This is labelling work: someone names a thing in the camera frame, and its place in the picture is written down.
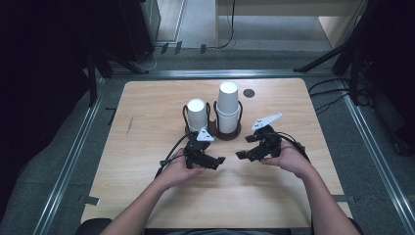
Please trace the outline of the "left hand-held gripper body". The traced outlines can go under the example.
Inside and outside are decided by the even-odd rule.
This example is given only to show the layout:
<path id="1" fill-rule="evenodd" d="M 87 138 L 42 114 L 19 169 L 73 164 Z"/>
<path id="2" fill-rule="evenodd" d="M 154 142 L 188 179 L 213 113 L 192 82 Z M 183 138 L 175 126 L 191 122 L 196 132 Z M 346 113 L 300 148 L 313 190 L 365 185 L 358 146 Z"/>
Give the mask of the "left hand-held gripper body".
<path id="1" fill-rule="evenodd" d="M 207 147 L 214 140 L 205 128 L 202 128 L 198 133 L 192 134 L 183 154 L 186 157 L 186 165 L 192 168 L 197 165 L 199 161 L 199 154 L 204 154 Z"/>

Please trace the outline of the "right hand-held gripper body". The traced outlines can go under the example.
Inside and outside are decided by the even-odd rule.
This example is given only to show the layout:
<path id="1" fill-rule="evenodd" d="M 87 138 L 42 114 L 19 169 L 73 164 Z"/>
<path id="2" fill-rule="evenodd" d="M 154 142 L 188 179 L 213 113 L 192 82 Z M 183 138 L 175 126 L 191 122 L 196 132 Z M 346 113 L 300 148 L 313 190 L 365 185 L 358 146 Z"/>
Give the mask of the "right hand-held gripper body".
<path id="1" fill-rule="evenodd" d="M 271 122 L 282 116 L 281 113 L 277 115 L 258 118 L 252 126 L 254 132 L 254 141 L 258 141 L 259 145 L 252 149 L 253 158 L 264 158 L 267 155 L 271 157 L 279 157 L 281 153 L 282 138 L 277 134 Z"/>

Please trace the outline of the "person's right hand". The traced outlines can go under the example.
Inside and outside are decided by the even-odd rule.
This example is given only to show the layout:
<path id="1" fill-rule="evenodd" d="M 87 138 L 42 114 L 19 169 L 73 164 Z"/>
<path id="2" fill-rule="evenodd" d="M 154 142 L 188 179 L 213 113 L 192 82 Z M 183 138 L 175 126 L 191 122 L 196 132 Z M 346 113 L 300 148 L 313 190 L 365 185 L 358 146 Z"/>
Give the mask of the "person's right hand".
<path id="1" fill-rule="evenodd" d="M 279 166 L 282 169 L 293 173 L 300 179 L 311 177 L 315 173 L 315 168 L 309 161 L 290 143 L 281 143 L 281 153 L 279 157 L 264 158 L 260 161 L 263 165 Z"/>

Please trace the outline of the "person's left hand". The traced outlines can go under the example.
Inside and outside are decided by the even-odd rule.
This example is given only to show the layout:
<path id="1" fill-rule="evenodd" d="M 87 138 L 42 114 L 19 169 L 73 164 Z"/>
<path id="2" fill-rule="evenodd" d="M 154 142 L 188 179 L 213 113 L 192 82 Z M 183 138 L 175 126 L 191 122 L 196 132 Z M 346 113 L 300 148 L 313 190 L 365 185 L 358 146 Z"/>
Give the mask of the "person's left hand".
<path id="1" fill-rule="evenodd" d="M 157 177 L 157 180 L 159 180 L 166 189 L 169 189 L 185 182 L 186 180 L 198 174 L 201 174 L 204 171 L 205 168 L 200 166 L 193 166 L 192 168 L 188 168 L 186 165 L 186 158 L 183 154 L 183 150 L 179 149 L 175 153 L 174 158 L 171 160 L 171 162 Z"/>

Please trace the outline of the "person's grey clothing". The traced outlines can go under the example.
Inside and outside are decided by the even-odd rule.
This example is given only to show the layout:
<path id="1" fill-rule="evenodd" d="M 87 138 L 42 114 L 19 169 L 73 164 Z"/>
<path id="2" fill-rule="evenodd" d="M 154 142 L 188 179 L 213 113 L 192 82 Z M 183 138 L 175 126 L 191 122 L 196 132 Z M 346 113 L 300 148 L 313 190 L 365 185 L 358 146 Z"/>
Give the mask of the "person's grey clothing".
<path id="1" fill-rule="evenodd" d="M 293 235 L 288 228 L 236 229 L 236 228 L 165 228 L 145 229 L 140 235 Z"/>

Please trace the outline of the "grey tape strip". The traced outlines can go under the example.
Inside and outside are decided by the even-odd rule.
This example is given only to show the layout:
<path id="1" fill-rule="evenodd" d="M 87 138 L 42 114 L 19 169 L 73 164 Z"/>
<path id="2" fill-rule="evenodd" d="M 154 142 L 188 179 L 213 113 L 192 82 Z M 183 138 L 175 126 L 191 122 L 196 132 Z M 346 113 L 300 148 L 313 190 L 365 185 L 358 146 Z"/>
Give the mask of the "grey tape strip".
<path id="1" fill-rule="evenodd" d="M 92 206 L 98 206 L 100 203 L 100 199 L 92 196 L 80 196 L 78 198 L 78 201 L 81 204 L 84 205 L 92 205 Z"/>
<path id="2" fill-rule="evenodd" d="M 354 205 L 356 203 L 355 198 L 353 196 L 334 195 L 333 198 L 339 203 L 348 203 L 351 205 Z"/>

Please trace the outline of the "black metal stand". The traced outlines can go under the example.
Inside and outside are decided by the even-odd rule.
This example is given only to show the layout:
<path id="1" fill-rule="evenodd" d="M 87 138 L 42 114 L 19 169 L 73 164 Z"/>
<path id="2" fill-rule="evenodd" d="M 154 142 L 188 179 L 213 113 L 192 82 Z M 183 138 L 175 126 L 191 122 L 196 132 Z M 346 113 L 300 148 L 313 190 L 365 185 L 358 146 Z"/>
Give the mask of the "black metal stand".
<path id="1" fill-rule="evenodd" d="M 87 77 L 89 80 L 89 106 L 92 107 L 98 100 L 98 85 L 96 71 L 103 77 L 112 78 L 114 71 L 109 61 L 114 61 L 125 69 L 134 73 L 148 73 L 146 69 L 139 69 L 114 53 L 102 48 L 91 47 L 87 53 Z"/>
<path id="2" fill-rule="evenodd" d="M 358 105 L 357 86 L 362 62 L 361 53 L 363 51 L 364 41 L 369 39 L 369 35 L 372 32 L 372 26 L 375 23 L 376 15 L 380 6 L 381 0 L 369 0 L 363 16 L 358 21 L 351 36 L 343 44 L 317 58 L 311 63 L 294 69 L 294 72 L 311 71 L 337 56 L 338 59 L 332 67 L 332 74 L 344 75 L 348 67 L 351 67 L 348 96 L 354 105 Z"/>

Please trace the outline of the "black cabinet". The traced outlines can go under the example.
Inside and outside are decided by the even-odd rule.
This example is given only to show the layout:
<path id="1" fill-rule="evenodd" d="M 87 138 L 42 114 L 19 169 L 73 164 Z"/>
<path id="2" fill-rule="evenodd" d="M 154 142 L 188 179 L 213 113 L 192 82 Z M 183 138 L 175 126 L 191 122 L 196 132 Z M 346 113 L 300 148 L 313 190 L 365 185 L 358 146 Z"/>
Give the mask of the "black cabinet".
<path id="1" fill-rule="evenodd" d="M 152 53 L 156 47 L 161 14 L 157 0 L 118 0 L 126 23 L 134 59 Z"/>

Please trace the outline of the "light wooden furniture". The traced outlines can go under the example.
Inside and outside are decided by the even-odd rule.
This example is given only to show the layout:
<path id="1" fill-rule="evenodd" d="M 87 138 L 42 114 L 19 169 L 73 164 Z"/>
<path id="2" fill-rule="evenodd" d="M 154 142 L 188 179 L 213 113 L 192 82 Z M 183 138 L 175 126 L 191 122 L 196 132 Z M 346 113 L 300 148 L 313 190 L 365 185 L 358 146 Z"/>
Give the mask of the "light wooden furniture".
<path id="1" fill-rule="evenodd" d="M 215 39 L 219 43 L 220 16 L 317 17 L 332 48 L 349 36 L 368 0 L 236 0 L 235 12 L 226 0 L 215 0 Z"/>

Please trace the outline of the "black curtain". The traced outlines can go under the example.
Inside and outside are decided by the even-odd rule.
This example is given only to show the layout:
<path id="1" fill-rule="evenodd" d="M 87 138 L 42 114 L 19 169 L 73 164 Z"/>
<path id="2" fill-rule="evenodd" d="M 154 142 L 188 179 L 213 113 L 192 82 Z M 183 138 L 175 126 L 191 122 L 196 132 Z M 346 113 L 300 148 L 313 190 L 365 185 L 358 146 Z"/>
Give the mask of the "black curtain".
<path id="1" fill-rule="evenodd" d="M 369 0 L 362 20 L 374 108 L 396 151 L 415 156 L 415 0 Z"/>
<path id="2" fill-rule="evenodd" d="M 90 87 L 61 0 L 0 0 L 0 220 L 21 168 Z"/>

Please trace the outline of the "metal floor rail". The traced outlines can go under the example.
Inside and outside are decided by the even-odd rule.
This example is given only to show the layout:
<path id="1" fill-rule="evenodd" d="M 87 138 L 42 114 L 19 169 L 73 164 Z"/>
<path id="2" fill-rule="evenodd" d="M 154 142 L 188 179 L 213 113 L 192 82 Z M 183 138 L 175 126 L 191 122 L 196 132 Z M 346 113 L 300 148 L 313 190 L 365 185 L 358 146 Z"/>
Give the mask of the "metal floor rail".
<path id="1" fill-rule="evenodd" d="M 376 140 L 371 128 L 364 117 L 361 108 L 355 106 L 350 98 L 345 98 L 347 108 L 353 118 L 353 121 L 363 139 L 372 162 L 377 169 L 385 188 L 390 196 L 392 204 L 402 222 L 408 235 L 415 235 L 415 211 L 409 203 L 408 198 L 404 195 L 398 181 L 387 162 L 386 156 L 381 151 L 379 142 Z"/>
<path id="2" fill-rule="evenodd" d="M 77 166 L 78 159 L 83 149 L 84 143 L 90 132 L 95 116 L 98 113 L 102 102 L 102 93 L 104 92 L 106 81 L 100 78 L 98 81 L 98 98 L 87 110 L 82 124 L 74 138 L 69 149 L 69 153 L 60 171 L 60 174 L 53 186 L 53 189 L 47 199 L 46 205 L 36 223 L 32 235 L 48 235 L 50 228 L 55 221 L 58 210 L 62 205 L 64 195 L 69 187 L 69 182 Z"/>

